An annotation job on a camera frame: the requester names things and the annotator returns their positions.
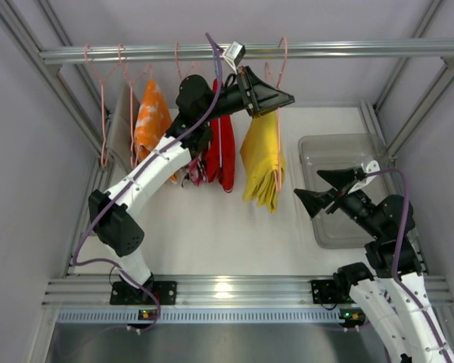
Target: orange patterned cloth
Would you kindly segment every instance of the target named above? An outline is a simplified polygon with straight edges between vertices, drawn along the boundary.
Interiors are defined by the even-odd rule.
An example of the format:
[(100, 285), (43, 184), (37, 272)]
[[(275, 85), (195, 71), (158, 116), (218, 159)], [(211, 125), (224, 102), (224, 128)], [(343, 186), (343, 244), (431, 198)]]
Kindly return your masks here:
[[(135, 126), (135, 151), (140, 162), (155, 149), (171, 124), (168, 104), (158, 84), (150, 79), (141, 100)], [(172, 175), (170, 180), (176, 182), (176, 174)]]

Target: gray plastic tray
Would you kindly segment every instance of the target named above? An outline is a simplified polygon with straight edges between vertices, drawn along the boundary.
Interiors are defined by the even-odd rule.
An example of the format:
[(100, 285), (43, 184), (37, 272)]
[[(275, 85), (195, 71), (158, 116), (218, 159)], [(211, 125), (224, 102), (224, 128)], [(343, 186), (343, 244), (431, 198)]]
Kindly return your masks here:
[[(318, 170), (346, 169), (359, 165), (366, 157), (373, 157), (383, 169), (384, 142), (376, 135), (347, 134), (305, 136), (298, 142), (300, 161), (306, 189), (327, 191), (330, 184), (316, 174)], [(363, 188), (373, 203), (380, 203), (387, 195), (383, 178), (376, 178)], [(324, 248), (360, 248), (373, 238), (340, 210), (328, 215), (321, 211), (313, 219), (315, 238)]]

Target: white board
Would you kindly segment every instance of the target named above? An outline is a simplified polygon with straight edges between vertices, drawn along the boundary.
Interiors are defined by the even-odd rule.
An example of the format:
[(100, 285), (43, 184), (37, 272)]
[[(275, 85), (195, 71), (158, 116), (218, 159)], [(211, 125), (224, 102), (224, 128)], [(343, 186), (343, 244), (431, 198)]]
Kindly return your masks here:
[[(232, 116), (237, 149), (250, 125), (247, 113)], [(313, 227), (293, 193), (304, 188), (298, 140), (305, 135), (365, 132), (355, 107), (286, 108), (281, 111), (286, 180), (278, 210), (271, 215), (254, 202), (244, 203), (244, 167), (238, 155), (234, 190), (226, 194), (214, 182), (199, 188), (166, 183), (147, 203), (138, 223), (145, 231), (140, 246), (153, 273), (165, 275), (330, 275), (338, 267), (365, 262), (363, 249), (327, 250), (315, 241)], [(116, 168), (113, 181), (124, 176)], [(79, 260), (110, 257), (89, 237)], [(76, 268), (103, 273), (110, 265)]]

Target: yellow cloth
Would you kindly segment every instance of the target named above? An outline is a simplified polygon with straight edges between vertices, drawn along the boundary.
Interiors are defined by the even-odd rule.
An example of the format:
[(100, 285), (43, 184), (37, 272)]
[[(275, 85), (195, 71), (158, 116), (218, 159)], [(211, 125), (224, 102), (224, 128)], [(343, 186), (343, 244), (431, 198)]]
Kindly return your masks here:
[[(278, 207), (274, 173), (278, 170), (278, 117), (276, 111), (256, 117), (241, 147), (242, 163), (247, 176), (242, 199), (258, 199), (257, 206), (266, 205), (271, 213)], [(281, 150), (281, 180), (285, 180), (286, 160)]]

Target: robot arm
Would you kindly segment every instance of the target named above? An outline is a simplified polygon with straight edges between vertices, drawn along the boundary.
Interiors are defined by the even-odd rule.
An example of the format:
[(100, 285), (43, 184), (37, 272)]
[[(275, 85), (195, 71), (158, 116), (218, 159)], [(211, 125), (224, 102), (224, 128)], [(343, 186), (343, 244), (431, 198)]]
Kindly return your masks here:
[[(390, 195), (374, 205), (361, 191), (371, 181), (366, 175), (378, 170), (375, 161), (353, 169), (320, 170), (318, 174), (333, 187), (331, 190), (294, 192), (312, 218), (324, 208), (326, 213), (340, 209), (375, 239), (365, 245), (365, 250), (377, 280), (361, 262), (339, 268), (333, 278), (339, 295), (351, 297), (369, 318), (391, 361), (454, 363), (454, 353), (429, 303), (420, 262), (406, 238), (406, 233), (415, 227), (410, 205), (397, 265), (402, 283), (392, 276), (403, 198)], [(390, 295), (394, 309), (384, 299), (379, 284)]]
[[(247, 110), (251, 116), (261, 116), (294, 102), (292, 95), (264, 83), (249, 67), (239, 67), (229, 78), (233, 80), (232, 84), (221, 90), (207, 120), (239, 110)], [(161, 138), (156, 149), (117, 185), (104, 193), (99, 190), (93, 191), (89, 196), (91, 221), (110, 204), (112, 199), (120, 196), (99, 220), (94, 231), (111, 252), (113, 259), (121, 266), (120, 274), (123, 276), (125, 272), (149, 291), (152, 289), (154, 277), (139, 249), (145, 233), (135, 220), (158, 188), (174, 172), (204, 151), (213, 136), (207, 122), (183, 135), (206, 113), (213, 101), (214, 92), (205, 79), (199, 75), (188, 76), (182, 81), (179, 90), (176, 99), (179, 115)], [(182, 139), (174, 143), (180, 135)], [(144, 303), (147, 300), (129, 279), (123, 280), (124, 285), (132, 290), (132, 293), (140, 296), (136, 303)]]

